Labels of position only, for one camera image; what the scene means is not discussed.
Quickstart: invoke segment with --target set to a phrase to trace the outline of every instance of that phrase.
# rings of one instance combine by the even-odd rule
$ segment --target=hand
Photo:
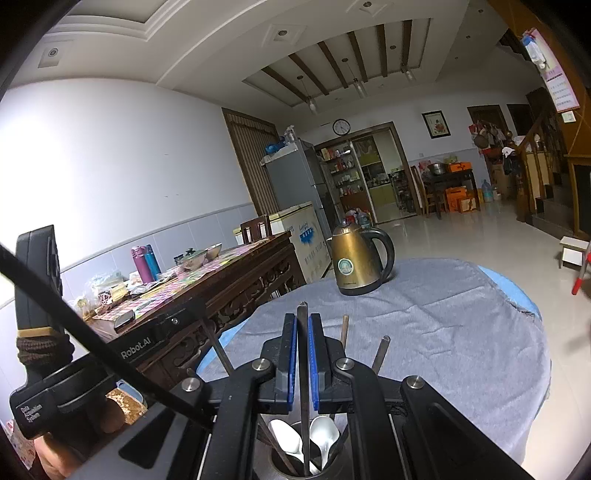
[[[125,415],[117,402],[107,398],[97,420],[96,430],[100,430],[101,439],[94,445],[92,453],[100,450],[122,430]],[[34,443],[41,466],[51,480],[67,478],[83,463],[71,448],[56,440],[51,433],[35,439]]]

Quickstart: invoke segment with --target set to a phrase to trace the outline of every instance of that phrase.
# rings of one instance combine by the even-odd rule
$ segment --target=smartphone
[[[115,332],[119,332],[125,325],[135,320],[135,312],[130,310],[115,319]]]

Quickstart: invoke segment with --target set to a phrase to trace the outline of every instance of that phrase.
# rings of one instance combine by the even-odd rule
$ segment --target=electric kettle
[[[374,239],[383,243],[388,253],[382,266]],[[336,284],[343,295],[363,295],[386,282],[394,266],[394,244],[379,228],[361,228],[343,220],[332,236]]]

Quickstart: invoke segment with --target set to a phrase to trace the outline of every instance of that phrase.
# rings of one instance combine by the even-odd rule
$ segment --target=metal basin
[[[427,168],[431,172],[431,175],[443,175],[447,173],[447,165],[445,163],[431,163]]]

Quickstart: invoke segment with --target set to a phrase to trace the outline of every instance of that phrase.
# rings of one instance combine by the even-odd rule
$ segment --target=framed picture
[[[431,138],[448,137],[451,135],[441,110],[424,113],[423,119],[425,120]]]

